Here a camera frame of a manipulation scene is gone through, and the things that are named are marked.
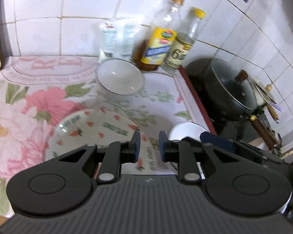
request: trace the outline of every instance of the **bottle label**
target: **bottle label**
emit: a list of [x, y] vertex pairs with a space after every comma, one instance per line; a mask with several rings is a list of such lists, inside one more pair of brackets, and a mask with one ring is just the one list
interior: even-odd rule
[[170, 29], [155, 27], [141, 61], [145, 64], [160, 65], [176, 35], [177, 33]]
[[192, 45], [176, 38], [172, 44], [166, 63], [174, 68], [178, 68], [184, 61]]

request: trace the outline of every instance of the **tablecloth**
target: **tablecloth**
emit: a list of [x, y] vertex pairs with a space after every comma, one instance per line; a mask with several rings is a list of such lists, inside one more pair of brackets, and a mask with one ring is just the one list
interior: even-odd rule
[[[44, 160], [48, 138], [64, 117], [84, 108], [106, 108], [125, 115], [158, 151], [158, 132], [191, 120], [208, 130], [182, 75], [144, 73], [145, 88], [126, 99], [99, 97], [96, 57], [9, 57], [0, 71], [0, 215], [14, 213], [6, 184], [16, 173]], [[149, 163], [156, 167], [158, 159]]]

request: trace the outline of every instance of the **wooden handle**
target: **wooden handle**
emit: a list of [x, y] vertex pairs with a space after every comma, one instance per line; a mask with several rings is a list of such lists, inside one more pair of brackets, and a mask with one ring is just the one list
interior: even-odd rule
[[268, 90], [268, 91], [271, 91], [271, 90], [272, 90], [272, 86], [271, 86], [271, 84], [268, 84], [268, 85], [266, 86], [266, 90]]
[[244, 80], [248, 79], [248, 74], [245, 70], [242, 69], [234, 79], [238, 84], [241, 84]]
[[270, 104], [267, 104], [267, 109], [268, 109], [271, 117], [273, 118], [273, 120], [275, 122], [279, 123], [279, 115], [277, 114], [277, 112], [275, 111], [275, 109]]
[[277, 140], [269, 133], [269, 131], [264, 127], [262, 122], [255, 116], [252, 115], [250, 117], [253, 128], [257, 131], [257, 133], [263, 138], [269, 150], [275, 148], [277, 145]]

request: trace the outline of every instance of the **glass bottle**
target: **glass bottle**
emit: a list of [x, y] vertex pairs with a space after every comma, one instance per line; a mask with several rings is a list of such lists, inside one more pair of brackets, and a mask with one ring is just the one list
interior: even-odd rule
[[184, 62], [189, 50], [193, 46], [199, 25], [205, 17], [205, 12], [192, 7], [186, 19], [182, 22], [177, 37], [175, 38], [169, 52], [167, 53], [161, 68], [171, 74]]
[[143, 54], [138, 62], [141, 70], [156, 70], [162, 63], [176, 38], [175, 31], [181, 22], [179, 9], [183, 2], [184, 0], [170, 0], [155, 14], [147, 38], [141, 47]]

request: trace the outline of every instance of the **pot lid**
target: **pot lid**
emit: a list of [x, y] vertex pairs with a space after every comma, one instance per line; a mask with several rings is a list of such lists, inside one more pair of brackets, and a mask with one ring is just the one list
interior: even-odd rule
[[211, 62], [212, 70], [218, 82], [239, 104], [254, 110], [257, 107], [253, 89], [247, 78], [245, 70], [237, 70], [229, 63], [214, 59]]
[[271, 90], [271, 85], [269, 85], [270, 87], [265, 87], [261, 81], [259, 81], [258, 79], [254, 78], [254, 83], [257, 87], [257, 89], [260, 91], [260, 93], [262, 94], [263, 98], [265, 98], [266, 100], [268, 101], [272, 101], [274, 102], [275, 104], [276, 101], [275, 101], [275, 98], [273, 97], [273, 95], [271, 94], [270, 90]]

